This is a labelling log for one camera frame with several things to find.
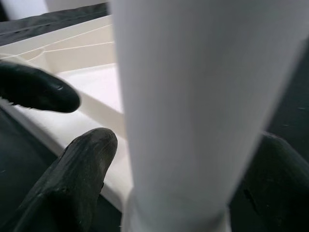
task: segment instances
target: white pole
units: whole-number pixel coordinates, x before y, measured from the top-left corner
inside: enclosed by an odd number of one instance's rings
[[[134,178],[123,231],[224,231],[307,0],[113,0]]]

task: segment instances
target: white plastic tray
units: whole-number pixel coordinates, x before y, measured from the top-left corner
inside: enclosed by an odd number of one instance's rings
[[[110,16],[2,46],[0,58],[53,73],[80,93],[81,107],[71,114],[20,106],[13,109],[1,102],[57,155],[90,129],[107,127],[116,133],[118,150],[105,177],[102,195],[122,210],[133,182]]]

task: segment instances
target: black gloved hand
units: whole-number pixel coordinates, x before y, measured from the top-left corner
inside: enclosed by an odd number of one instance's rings
[[[80,106],[75,90],[58,78],[32,67],[0,61],[0,97],[12,104],[71,113]]]

